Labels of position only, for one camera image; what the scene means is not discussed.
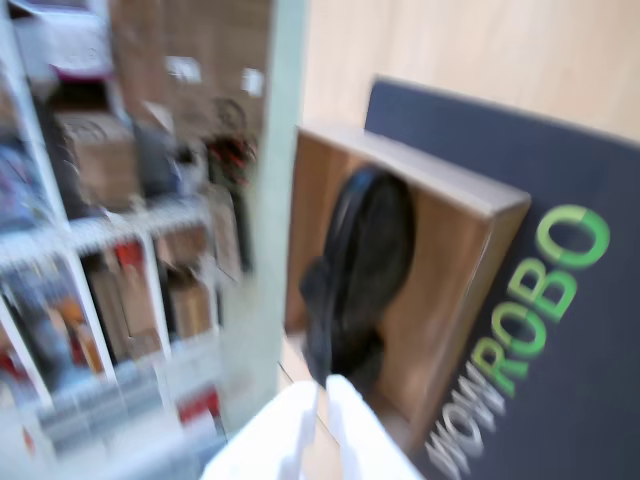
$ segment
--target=wooden wall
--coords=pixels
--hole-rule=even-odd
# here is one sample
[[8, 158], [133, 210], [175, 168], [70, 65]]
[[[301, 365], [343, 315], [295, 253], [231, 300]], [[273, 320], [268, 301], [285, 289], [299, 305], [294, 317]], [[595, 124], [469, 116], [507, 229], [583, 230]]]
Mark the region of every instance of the wooden wall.
[[640, 140], [637, 0], [309, 0], [306, 52], [305, 120], [386, 75]]

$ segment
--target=wooden box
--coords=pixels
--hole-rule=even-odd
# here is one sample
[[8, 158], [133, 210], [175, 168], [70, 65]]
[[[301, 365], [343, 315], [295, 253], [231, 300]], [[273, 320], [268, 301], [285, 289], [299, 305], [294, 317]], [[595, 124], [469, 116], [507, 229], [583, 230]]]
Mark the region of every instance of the wooden box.
[[303, 126], [293, 179], [285, 327], [305, 329], [299, 292], [322, 254], [337, 195], [376, 164], [411, 187], [416, 248], [409, 276], [377, 328], [384, 358], [368, 398], [405, 449], [437, 415], [471, 327], [530, 205], [526, 192], [361, 129]]

